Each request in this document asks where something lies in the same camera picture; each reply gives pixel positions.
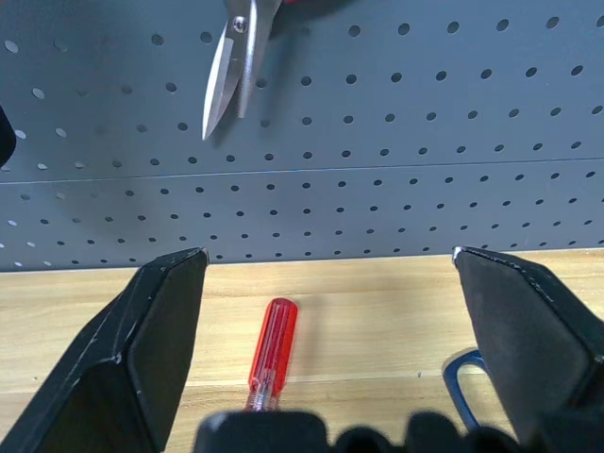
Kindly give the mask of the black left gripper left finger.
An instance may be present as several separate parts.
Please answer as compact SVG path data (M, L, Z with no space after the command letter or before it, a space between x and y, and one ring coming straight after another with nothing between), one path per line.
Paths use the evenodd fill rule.
M4 452L162 452L190 371L205 250L142 266L75 336Z

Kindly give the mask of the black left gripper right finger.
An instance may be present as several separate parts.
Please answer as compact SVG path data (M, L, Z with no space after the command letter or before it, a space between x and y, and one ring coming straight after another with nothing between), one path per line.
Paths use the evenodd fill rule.
M549 269L459 246L478 351L521 445L603 449L603 323Z

